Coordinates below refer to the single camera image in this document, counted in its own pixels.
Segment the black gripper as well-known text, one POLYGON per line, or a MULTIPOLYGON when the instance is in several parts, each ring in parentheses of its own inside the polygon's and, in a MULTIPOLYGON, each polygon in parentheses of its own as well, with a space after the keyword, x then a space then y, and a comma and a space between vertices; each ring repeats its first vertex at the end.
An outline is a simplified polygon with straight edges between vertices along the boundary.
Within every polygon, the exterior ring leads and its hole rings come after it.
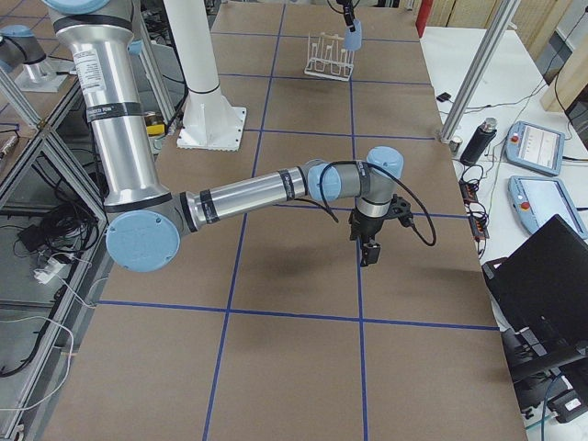
POLYGON ((389 202, 380 204, 357 198, 356 205, 350 213, 350 240, 359 243, 360 265, 362 267, 376 264, 379 260, 381 246, 376 235, 383 223, 398 220, 405 227, 413 226, 411 205, 404 198, 393 195, 389 202))

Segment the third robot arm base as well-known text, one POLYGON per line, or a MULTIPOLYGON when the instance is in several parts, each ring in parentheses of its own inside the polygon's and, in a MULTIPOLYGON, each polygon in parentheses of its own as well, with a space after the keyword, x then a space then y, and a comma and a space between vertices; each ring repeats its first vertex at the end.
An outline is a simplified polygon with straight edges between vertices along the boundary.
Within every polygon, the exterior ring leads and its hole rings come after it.
POLYGON ((30 28, 10 25, 1 28, 1 69, 11 74, 18 67, 23 71, 15 83, 26 92, 57 93, 75 73, 72 61, 52 60, 30 28))

